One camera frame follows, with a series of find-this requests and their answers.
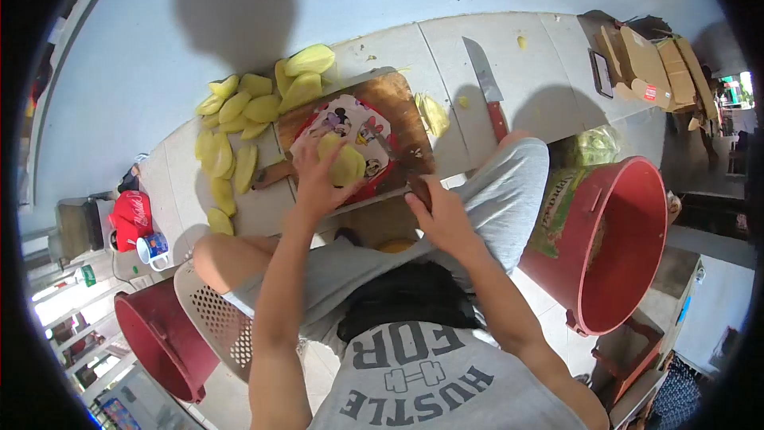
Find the red bucket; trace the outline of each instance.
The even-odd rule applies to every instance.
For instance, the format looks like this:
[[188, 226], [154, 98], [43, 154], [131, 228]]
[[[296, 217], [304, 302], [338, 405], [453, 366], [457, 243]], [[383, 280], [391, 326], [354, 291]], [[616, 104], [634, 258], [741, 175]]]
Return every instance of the red bucket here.
[[568, 327], [602, 335], [644, 297], [665, 233], [663, 180], [646, 158], [566, 168], [549, 177], [519, 267], [568, 309]]
[[114, 296], [119, 327], [138, 361], [159, 385], [184, 402], [199, 403], [220, 359], [180, 307], [173, 280]]

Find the red cloth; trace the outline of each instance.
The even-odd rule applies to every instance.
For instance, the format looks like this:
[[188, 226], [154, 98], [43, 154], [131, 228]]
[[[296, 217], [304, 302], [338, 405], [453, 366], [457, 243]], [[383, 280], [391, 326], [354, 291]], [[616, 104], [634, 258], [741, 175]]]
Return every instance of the red cloth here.
[[146, 193], [123, 192], [114, 204], [109, 222], [117, 230], [117, 250], [124, 253], [135, 249], [139, 237], [154, 233], [151, 204]]

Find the mug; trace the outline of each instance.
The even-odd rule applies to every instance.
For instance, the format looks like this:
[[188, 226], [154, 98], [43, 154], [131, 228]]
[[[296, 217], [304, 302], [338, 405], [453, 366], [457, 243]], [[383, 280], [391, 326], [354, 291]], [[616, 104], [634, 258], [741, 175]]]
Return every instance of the mug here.
[[[167, 240], [161, 233], [149, 234], [148, 236], [139, 237], [135, 243], [135, 249], [138, 251], [138, 257], [140, 262], [148, 264], [151, 269], [155, 271], [164, 271], [167, 269], [170, 263], [170, 246], [167, 245]], [[164, 260], [165, 265], [157, 267], [154, 263], [158, 260]]]

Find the gray t-shirt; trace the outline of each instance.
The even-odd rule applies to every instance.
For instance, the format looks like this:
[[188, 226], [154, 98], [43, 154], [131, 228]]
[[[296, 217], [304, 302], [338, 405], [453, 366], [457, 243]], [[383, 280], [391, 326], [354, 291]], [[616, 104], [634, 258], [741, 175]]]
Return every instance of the gray t-shirt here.
[[383, 426], [586, 430], [515, 356], [472, 330], [417, 321], [353, 339], [309, 428]]

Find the gray shorts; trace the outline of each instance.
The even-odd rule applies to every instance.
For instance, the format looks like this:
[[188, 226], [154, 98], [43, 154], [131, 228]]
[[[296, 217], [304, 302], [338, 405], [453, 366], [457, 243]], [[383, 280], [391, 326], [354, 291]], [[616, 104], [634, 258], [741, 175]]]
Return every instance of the gray shorts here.
[[[536, 222], [548, 170], [544, 142], [524, 138], [494, 156], [463, 186], [452, 188], [462, 197], [475, 231], [508, 275], [520, 261]], [[434, 248], [427, 236], [396, 254], [353, 246], [339, 238], [308, 253], [300, 334], [328, 345], [341, 357], [345, 343], [337, 337], [337, 324], [345, 316], [345, 299], [364, 283], [414, 260], [438, 263], [465, 291], [472, 291], [464, 267]], [[261, 274], [253, 276], [223, 298], [252, 317], [262, 281]]]

